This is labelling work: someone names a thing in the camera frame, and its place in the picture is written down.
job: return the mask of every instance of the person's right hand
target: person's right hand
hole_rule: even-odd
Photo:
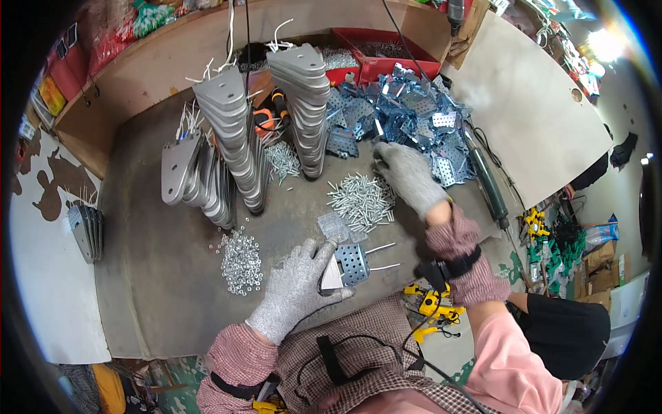
[[[432,179],[430,163],[415,149],[395,142],[378,142],[373,157],[377,172],[422,221],[431,208],[448,200],[446,191]]]

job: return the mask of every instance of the checkered apron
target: checkered apron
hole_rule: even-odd
[[[416,389],[449,413],[477,413],[473,404],[456,389],[437,384],[421,371],[408,370],[416,358],[402,351],[411,332],[402,304],[395,295],[317,328],[288,336],[279,347],[276,373],[278,387],[294,414],[343,414],[363,400],[386,391]],[[335,385],[318,345],[328,337],[337,365],[349,380]],[[409,338],[407,349],[417,353]],[[337,401],[323,408],[324,401]]]

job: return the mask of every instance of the black strap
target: black strap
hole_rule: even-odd
[[[232,395],[233,397],[245,399],[246,401],[250,401],[253,398],[253,396],[259,394],[260,390],[262,389],[262,386],[265,383],[265,381],[263,381],[256,386],[238,385],[235,387],[223,381],[223,379],[216,372],[212,372],[210,378],[214,382],[214,384],[216,384],[216,387],[218,387],[221,391],[226,392]],[[269,382],[276,382],[278,380],[279,378],[273,373],[270,374],[269,377],[266,379],[266,381]]]
[[[446,280],[459,278],[463,274],[468,273],[480,257],[481,248],[476,245],[476,248],[470,254],[465,254],[464,256],[453,260],[444,260],[442,264],[442,272],[444,273]]]
[[[360,380],[368,372],[372,371],[374,368],[366,368],[361,372],[353,375],[352,377],[347,377],[340,367],[338,361],[338,356],[334,350],[334,345],[331,343],[331,340],[328,336],[319,336],[317,338],[317,346],[320,349],[320,354],[322,355],[322,360],[324,361],[324,366],[326,367],[326,373],[329,375],[329,378],[334,383],[336,387],[349,384]]]

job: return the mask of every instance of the gloved hand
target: gloved hand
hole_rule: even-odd
[[[246,324],[280,345],[301,319],[353,296],[354,290],[349,288],[326,297],[318,292],[320,278],[337,246],[335,240],[327,240],[318,250],[318,243],[309,238],[282,262],[276,263],[271,269],[264,299],[246,319]]]
[[[447,200],[448,194],[434,182],[430,164],[423,154],[395,142],[378,142],[373,150],[377,172],[382,175],[422,221],[431,207]]]

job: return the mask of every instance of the bright light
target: bright light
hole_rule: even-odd
[[[606,29],[589,34],[589,46],[597,60],[611,62],[623,54],[625,44]]]

